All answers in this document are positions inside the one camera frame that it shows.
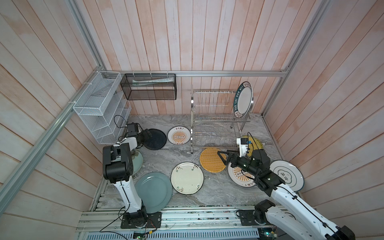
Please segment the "black round plate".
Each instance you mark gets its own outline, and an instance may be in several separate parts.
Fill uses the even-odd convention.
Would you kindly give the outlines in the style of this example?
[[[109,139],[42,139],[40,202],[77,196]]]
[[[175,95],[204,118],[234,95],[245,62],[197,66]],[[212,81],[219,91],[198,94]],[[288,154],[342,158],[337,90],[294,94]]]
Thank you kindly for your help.
[[[148,140],[144,142],[144,146],[149,150],[160,150],[167,143],[167,136],[164,132],[158,129],[148,129],[146,130],[151,136]]]

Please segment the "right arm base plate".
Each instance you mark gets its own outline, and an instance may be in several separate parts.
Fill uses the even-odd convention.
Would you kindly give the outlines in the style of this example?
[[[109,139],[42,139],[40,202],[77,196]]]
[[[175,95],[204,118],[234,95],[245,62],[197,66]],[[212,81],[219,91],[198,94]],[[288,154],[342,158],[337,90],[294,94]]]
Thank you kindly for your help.
[[[268,223],[266,215],[258,210],[237,210],[242,226],[264,226]]]

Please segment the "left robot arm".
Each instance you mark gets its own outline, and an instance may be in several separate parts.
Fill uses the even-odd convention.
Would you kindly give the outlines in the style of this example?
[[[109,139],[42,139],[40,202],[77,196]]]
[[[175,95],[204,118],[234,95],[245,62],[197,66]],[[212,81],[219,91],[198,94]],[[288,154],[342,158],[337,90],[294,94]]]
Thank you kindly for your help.
[[[147,224],[147,211],[139,197],[134,181],[132,150],[152,137],[148,130],[135,133],[114,145],[103,147],[103,176],[119,191],[125,212],[122,221],[136,228]]]

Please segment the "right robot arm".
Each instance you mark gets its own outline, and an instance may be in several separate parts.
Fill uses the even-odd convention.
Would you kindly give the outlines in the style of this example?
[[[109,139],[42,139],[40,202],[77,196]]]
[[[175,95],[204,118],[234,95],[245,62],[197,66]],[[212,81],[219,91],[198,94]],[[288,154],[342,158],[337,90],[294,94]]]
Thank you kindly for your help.
[[[251,157],[236,151],[218,151],[226,166],[239,167],[251,174],[257,187],[273,200],[255,206],[254,220],[269,223],[295,240],[354,240],[354,232],[339,227],[323,217],[299,197],[285,181],[270,170],[271,160],[264,150],[254,150]]]

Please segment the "white plate green lettered rim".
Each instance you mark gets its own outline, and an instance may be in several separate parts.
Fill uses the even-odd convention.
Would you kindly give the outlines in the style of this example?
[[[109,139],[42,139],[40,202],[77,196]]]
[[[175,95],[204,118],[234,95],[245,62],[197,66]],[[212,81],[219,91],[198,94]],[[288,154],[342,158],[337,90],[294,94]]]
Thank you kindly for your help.
[[[233,102],[234,115],[236,118],[244,117],[253,104],[253,88],[249,82],[239,85]]]

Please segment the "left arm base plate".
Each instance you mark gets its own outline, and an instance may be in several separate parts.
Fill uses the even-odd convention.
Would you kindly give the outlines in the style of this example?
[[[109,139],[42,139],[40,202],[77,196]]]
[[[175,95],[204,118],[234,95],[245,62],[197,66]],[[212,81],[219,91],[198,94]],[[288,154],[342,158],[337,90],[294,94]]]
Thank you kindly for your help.
[[[144,228],[160,228],[162,222],[162,213],[156,212],[154,214],[143,213],[126,213],[123,214],[121,229],[144,229]]]

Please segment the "small orange sunburst plate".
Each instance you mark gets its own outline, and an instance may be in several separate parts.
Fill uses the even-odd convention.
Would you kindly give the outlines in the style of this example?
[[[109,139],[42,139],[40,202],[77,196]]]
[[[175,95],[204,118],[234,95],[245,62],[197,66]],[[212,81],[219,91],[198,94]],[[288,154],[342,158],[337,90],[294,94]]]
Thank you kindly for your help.
[[[167,139],[173,145],[185,145],[191,139],[191,131],[184,126],[175,126],[168,131]]]

